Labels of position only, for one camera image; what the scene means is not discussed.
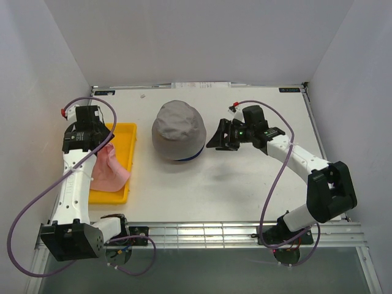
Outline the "pink hat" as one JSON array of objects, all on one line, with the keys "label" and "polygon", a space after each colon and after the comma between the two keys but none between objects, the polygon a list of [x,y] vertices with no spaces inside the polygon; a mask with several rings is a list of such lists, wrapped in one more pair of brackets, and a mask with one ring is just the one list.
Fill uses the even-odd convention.
[{"label": "pink hat", "polygon": [[108,143],[97,153],[90,189],[101,192],[117,192],[125,186],[129,177],[130,172],[116,158],[115,146]]}]

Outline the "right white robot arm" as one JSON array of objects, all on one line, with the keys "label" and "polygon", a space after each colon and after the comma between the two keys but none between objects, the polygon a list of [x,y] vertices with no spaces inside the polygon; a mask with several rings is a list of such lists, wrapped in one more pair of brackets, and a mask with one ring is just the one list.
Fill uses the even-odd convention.
[{"label": "right white robot arm", "polygon": [[264,230],[258,227],[260,244],[277,248],[300,239],[314,224],[325,222],[355,208],[358,204],[348,166],[329,162],[294,144],[295,134],[286,135],[278,127],[271,127],[265,119],[266,104],[248,101],[240,110],[235,102],[229,110],[233,119],[221,119],[207,148],[236,151],[243,143],[250,143],[282,163],[279,175],[286,168],[296,173],[306,184],[306,202],[277,219],[276,225]]}]

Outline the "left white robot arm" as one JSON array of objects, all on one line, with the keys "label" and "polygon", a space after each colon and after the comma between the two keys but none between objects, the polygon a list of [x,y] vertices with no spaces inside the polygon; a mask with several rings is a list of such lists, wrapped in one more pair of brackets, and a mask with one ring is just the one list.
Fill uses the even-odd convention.
[{"label": "left white robot arm", "polygon": [[89,218],[89,195],[117,192],[129,179],[129,172],[118,162],[111,143],[114,135],[100,117],[99,107],[76,106],[67,116],[73,124],[64,133],[62,144],[65,180],[51,224],[40,230],[40,238],[57,261],[98,258],[104,244],[129,240],[123,214],[101,217],[94,224]]}]

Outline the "blue hat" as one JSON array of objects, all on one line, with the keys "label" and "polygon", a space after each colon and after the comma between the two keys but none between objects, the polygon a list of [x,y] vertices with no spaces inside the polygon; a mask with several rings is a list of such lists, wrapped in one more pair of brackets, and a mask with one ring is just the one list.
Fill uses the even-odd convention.
[{"label": "blue hat", "polygon": [[178,159],[176,161],[177,162],[187,162],[187,161],[194,160],[195,158],[197,158],[203,152],[204,148],[205,148],[205,145],[202,146],[202,148],[199,150],[199,152],[194,154],[193,156],[190,156],[190,157],[187,157],[187,158],[184,158],[184,159]]}]

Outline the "grey hat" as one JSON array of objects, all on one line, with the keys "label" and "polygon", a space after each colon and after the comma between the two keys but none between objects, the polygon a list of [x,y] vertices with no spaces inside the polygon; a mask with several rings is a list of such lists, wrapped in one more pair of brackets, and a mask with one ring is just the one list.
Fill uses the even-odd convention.
[{"label": "grey hat", "polygon": [[166,159],[184,159],[198,153],[206,142],[200,113],[182,100],[172,100],[157,113],[151,129],[152,144]]}]

